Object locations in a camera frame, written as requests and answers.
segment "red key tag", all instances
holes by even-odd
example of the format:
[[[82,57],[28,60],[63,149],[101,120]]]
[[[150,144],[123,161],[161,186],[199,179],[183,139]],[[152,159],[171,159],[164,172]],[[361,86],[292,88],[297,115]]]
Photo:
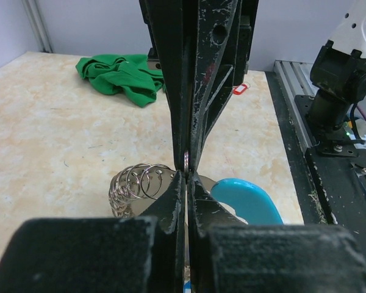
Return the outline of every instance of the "red key tag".
[[[235,87],[233,89],[233,93],[235,95],[241,95],[243,92],[245,92],[248,89],[248,86],[246,84],[240,84],[239,86]]]

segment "green towel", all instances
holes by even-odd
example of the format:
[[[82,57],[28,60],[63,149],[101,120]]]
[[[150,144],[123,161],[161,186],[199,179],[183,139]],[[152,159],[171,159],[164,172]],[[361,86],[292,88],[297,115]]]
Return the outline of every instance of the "green towel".
[[[95,90],[105,95],[125,93],[136,105],[145,107],[156,100],[163,86],[161,70],[150,70],[146,55],[97,55],[81,58],[76,65],[82,79],[88,78]]]

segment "table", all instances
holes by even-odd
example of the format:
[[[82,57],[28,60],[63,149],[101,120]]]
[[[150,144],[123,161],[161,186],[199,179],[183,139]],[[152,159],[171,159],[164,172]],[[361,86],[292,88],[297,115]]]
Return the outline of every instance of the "table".
[[[173,167],[170,113],[160,91],[144,109],[105,96],[75,70],[79,56],[27,52],[0,68],[0,257],[34,217],[111,217],[109,183],[140,162]],[[303,223],[263,72],[233,96],[210,133],[198,173],[263,188],[285,223]]]

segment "wall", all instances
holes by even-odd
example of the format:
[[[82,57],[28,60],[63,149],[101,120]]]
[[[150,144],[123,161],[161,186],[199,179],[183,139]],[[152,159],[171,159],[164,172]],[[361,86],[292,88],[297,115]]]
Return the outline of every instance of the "wall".
[[[250,68],[313,62],[353,0],[259,0]],[[138,0],[39,0],[55,52],[143,53],[151,46]]]
[[[26,51],[38,51],[20,0],[0,0],[0,67]]]

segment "screw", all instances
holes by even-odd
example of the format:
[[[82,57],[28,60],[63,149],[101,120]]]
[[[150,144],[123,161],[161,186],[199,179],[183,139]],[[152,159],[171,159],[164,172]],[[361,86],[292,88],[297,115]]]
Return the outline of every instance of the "screw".
[[[342,150],[343,150],[343,146],[341,146],[341,145],[334,146],[334,151],[337,151],[338,153],[341,153]]]

